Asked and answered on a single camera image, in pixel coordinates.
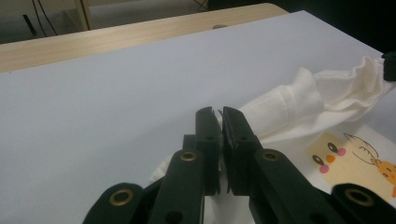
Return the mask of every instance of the floor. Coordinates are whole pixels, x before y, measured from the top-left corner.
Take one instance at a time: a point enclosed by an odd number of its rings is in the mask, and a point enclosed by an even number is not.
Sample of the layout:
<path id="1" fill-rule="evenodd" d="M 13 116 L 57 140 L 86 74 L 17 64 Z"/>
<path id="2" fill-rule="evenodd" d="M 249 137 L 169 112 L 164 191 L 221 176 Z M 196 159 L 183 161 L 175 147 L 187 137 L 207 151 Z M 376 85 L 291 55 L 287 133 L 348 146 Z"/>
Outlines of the floor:
<path id="1" fill-rule="evenodd" d="M 194 0 L 136 0 L 128 3 L 90 7 L 94 28 L 106 28 L 140 21 L 188 15 L 202 11 Z M 78 29 L 62 11 L 46 13 L 58 35 L 78 32 Z M 55 35 L 44 14 L 38 13 L 47 36 Z M 0 17 L 0 44 L 45 37 L 36 14 L 28 15 L 37 32 L 33 35 L 23 16 Z"/>

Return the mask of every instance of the printed illustration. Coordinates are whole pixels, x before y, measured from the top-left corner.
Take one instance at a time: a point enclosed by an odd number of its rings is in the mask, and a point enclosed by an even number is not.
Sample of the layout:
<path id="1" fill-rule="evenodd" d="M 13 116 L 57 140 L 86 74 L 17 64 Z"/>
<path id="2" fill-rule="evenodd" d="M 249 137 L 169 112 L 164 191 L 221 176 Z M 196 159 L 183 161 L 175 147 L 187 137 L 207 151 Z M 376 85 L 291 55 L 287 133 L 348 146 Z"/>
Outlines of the printed illustration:
<path id="1" fill-rule="evenodd" d="M 344 134 L 345 139 L 323 134 L 306 150 L 318 173 L 330 186 L 361 185 L 384 200 L 396 197 L 396 165 L 383 160 L 368 142 Z"/>

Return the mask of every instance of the orange cartoon animal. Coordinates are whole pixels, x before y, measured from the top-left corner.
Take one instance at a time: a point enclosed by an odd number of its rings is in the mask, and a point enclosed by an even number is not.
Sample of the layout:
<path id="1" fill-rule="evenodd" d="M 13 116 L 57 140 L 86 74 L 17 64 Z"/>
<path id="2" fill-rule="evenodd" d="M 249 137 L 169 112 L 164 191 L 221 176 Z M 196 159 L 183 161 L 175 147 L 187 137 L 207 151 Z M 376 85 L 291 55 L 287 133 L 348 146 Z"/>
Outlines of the orange cartoon animal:
<path id="1" fill-rule="evenodd" d="M 389 161 L 381 161 L 378 153 L 369 143 L 365 142 L 357 136 L 345 133 L 345 137 L 349 142 L 356 146 L 353 154 L 362 161 L 377 167 L 379 173 L 384 176 L 394 187 L 392 197 L 396 197 L 396 164 Z"/>

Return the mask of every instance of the pink cheek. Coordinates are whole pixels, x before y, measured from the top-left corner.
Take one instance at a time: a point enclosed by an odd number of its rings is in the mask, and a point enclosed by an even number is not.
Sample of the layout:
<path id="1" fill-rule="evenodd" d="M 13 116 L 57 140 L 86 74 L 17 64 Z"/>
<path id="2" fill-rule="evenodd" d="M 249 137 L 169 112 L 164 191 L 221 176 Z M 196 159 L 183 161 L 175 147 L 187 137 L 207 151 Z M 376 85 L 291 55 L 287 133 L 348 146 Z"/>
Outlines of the pink cheek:
<path id="1" fill-rule="evenodd" d="M 326 174 L 327 172 L 329 172 L 329 166 L 328 165 L 321 165 L 319 170 L 320 170 L 321 173 Z"/>
<path id="2" fill-rule="evenodd" d="M 347 153 L 347 150 L 344 148 L 338 149 L 337 155 L 338 156 L 344 156 Z"/>

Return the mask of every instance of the white cloth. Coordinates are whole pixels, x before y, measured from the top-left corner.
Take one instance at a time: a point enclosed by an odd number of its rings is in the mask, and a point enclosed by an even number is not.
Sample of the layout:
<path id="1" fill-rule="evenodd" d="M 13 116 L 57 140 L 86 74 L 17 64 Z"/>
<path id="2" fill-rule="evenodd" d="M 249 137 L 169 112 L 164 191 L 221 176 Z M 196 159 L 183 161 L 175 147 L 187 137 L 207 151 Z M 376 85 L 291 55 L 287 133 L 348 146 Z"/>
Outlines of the white cloth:
<path id="1" fill-rule="evenodd" d="M 314 75 L 300 68 L 291 85 L 279 86 L 240 110 L 265 147 L 289 151 L 287 156 L 296 155 L 298 152 L 290 148 L 298 145 L 298 150 L 304 150 L 322 132 L 345 121 L 360 119 L 395 87 L 394 83 L 383 80 L 383 62 L 381 58 L 363 57 L 361 65 L 350 71 L 322 71 Z M 160 165 L 152 181 L 165 174 L 169 161 L 170 158 Z M 296 165 L 306 176 L 309 168 Z M 254 223 L 248 210 L 248 197 L 225 193 L 224 169 L 220 176 L 222 193 L 205 198 L 204 223 Z"/>

